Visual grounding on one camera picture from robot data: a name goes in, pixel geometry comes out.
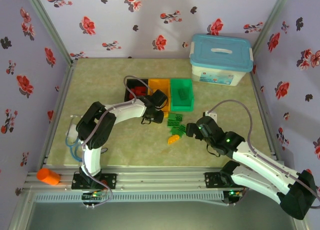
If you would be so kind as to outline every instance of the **box handle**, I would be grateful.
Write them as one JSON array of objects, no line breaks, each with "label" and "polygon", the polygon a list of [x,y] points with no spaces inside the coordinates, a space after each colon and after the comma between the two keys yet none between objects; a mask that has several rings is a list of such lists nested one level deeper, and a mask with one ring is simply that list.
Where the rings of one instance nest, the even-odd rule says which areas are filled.
[{"label": "box handle", "polygon": [[212,48],[211,51],[232,54],[232,50],[229,50],[229,49]]}]

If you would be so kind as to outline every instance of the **robotic arm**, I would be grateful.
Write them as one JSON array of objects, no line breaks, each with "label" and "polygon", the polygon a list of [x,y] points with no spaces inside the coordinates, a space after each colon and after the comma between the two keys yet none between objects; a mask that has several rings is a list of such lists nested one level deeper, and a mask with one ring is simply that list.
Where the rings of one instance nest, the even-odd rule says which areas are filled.
[{"label": "robotic arm", "polygon": [[101,116],[107,110],[109,111],[104,115],[95,133],[90,137],[83,148],[82,166],[79,171],[88,183],[88,186],[91,188],[97,186],[97,183],[93,181],[89,175],[98,180],[100,179],[101,148],[108,140],[113,126],[124,120],[136,117],[142,117],[142,124],[149,124],[151,122],[162,123],[164,113],[158,106],[162,106],[166,100],[167,96],[162,91],[157,90],[152,96],[140,96],[135,102],[129,104],[124,103],[116,106],[104,106],[100,102],[95,102],[91,105],[76,126],[81,144],[83,144],[93,132]]},{"label": "robotic arm", "polygon": [[256,150],[237,133],[224,132],[207,112],[196,123],[187,124],[186,134],[195,134],[207,147],[236,161],[229,161],[220,171],[223,183],[249,187],[276,201],[293,218],[304,219],[316,197],[301,182],[316,193],[312,174],[297,173]]}]

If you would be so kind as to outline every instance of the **orange toy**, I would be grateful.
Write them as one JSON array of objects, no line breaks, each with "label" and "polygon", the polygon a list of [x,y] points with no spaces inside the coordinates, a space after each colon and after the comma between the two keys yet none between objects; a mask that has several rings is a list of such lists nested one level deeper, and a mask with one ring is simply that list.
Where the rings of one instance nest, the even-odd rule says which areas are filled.
[{"label": "orange toy", "polygon": [[168,144],[173,144],[174,142],[178,141],[180,139],[180,136],[178,134],[172,135],[168,139]]},{"label": "orange toy", "polygon": [[61,176],[50,169],[43,168],[37,172],[36,178],[46,184],[57,185]]}]

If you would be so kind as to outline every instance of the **floral wallpaper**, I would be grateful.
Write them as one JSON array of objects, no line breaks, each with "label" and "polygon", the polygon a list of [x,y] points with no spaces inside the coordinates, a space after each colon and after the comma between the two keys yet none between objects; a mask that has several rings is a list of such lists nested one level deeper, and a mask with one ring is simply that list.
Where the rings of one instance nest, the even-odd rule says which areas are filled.
[{"label": "floral wallpaper", "polygon": [[28,0],[0,0],[0,21],[0,229],[6,230],[27,173],[36,171],[67,63]]},{"label": "floral wallpaper", "polygon": [[196,33],[253,45],[277,0],[40,1],[75,59],[188,58]]},{"label": "floral wallpaper", "polygon": [[[287,1],[255,56],[253,74],[261,84],[285,164],[299,172],[308,170],[320,186],[318,4]],[[307,216],[310,229],[318,229],[319,211],[310,209]]]}]

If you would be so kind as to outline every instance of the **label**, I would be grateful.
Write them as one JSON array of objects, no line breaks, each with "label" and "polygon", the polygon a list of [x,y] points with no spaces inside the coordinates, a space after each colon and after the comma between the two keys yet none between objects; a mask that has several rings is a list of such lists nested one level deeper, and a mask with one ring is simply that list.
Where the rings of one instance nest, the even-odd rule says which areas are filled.
[{"label": "label", "polygon": [[202,72],[200,76],[201,82],[226,84],[230,85],[234,75],[214,72]]}]

